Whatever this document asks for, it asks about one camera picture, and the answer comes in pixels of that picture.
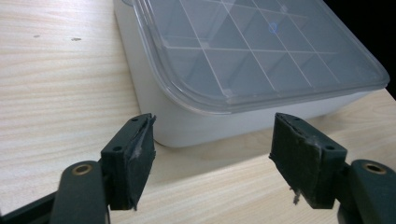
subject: light wood grain surface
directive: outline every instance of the light wood grain surface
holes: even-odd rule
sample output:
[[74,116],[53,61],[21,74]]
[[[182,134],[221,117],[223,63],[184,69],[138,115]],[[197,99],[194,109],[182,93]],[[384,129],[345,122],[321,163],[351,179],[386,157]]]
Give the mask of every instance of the light wood grain surface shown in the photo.
[[[0,210],[55,191],[67,166],[98,160],[139,114],[110,0],[0,0]],[[376,91],[309,122],[347,161],[396,169],[396,103]],[[156,145],[138,211],[113,223],[337,223],[312,210],[268,159],[272,130],[196,147]]]

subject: brass rivet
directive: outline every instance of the brass rivet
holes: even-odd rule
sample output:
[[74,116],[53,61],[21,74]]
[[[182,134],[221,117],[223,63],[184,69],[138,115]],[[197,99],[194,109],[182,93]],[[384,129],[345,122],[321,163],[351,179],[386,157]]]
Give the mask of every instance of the brass rivet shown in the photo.
[[85,175],[85,174],[89,173],[91,171],[91,169],[92,169],[91,165],[82,164],[82,165],[76,166],[73,169],[72,173],[73,173],[73,175]]
[[384,175],[387,173],[387,170],[385,170],[384,168],[376,165],[376,164],[372,164],[372,163],[364,163],[363,165],[364,169],[366,169],[367,171],[370,171],[371,173],[377,174],[377,175]]

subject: transparent lid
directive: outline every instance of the transparent lid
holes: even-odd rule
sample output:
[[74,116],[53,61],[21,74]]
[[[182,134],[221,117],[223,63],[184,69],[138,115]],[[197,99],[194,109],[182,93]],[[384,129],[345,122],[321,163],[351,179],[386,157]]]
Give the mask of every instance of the transparent lid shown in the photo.
[[389,75],[318,0],[134,0],[159,86],[230,114],[384,88]]

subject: plastic storage container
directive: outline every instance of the plastic storage container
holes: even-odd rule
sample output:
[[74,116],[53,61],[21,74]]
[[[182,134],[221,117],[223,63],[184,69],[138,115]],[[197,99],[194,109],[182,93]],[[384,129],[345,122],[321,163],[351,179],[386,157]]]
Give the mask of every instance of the plastic storage container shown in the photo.
[[318,0],[114,3],[141,112],[169,147],[323,115],[389,82]]

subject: dark background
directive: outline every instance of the dark background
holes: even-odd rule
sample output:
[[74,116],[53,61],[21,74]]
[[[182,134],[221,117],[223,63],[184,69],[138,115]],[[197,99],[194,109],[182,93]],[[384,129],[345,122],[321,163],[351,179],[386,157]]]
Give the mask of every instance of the dark background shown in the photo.
[[388,92],[396,99],[395,0],[324,0],[390,76]]

